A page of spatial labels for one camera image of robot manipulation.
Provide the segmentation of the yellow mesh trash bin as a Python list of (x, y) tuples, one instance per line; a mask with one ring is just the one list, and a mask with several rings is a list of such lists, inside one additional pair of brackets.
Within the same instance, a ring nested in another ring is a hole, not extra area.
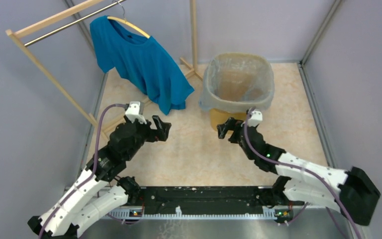
[(230, 113), (219, 109), (209, 110), (210, 125), (214, 131), (217, 131), (219, 124), (225, 123), (229, 118), (235, 118), (237, 120), (245, 120), (246, 113)]

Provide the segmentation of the light blue plastic trash bag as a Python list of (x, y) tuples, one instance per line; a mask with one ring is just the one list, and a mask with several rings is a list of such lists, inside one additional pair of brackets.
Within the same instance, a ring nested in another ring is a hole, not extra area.
[(199, 99), (202, 110), (242, 113), (249, 108), (268, 110), (275, 93), (270, 62), (249, 53), (222, 53), (208, 63)]

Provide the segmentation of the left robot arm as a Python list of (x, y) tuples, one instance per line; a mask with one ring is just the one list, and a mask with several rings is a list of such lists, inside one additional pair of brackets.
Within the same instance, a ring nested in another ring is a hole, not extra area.
[(47, 212), (29, 219), (30, 229), (41, 239), (78, 239), (116, 207), (137, 204), (140, 187), (129, 176), (119, 179), (101, 197), (93, 197), (126, 168), (144, 143), (168, 139), (171, 123), (159, 116), (152, 119), (145, 123), (127, 119), (119, 124), (64, 196)]

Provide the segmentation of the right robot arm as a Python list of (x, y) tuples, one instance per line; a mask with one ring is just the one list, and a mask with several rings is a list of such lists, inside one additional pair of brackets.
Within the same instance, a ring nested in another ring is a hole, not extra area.
[(340, 212), (357, 225), (371, 223), (381, 193), (363, 169), (336, 169), (303, 160), (266, 143), (256, 126), (243, 120), (229, 118), (216, 128), (220, 139), (232, 131), (230, 143), (238, 144), (259, 169), (278, 175), (272, 191), (276, 204), (304, 201)]

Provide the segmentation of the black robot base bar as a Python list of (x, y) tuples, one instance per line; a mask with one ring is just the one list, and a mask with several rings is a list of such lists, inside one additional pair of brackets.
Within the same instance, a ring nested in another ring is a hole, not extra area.
[(276, 206), (302, 206), (289, 201), (279, 190), (259, 186), (142, 187), (124, 208), (144, 209), (145, 215), (174, 214), (180, 208), (184, 215), (262, 214)]

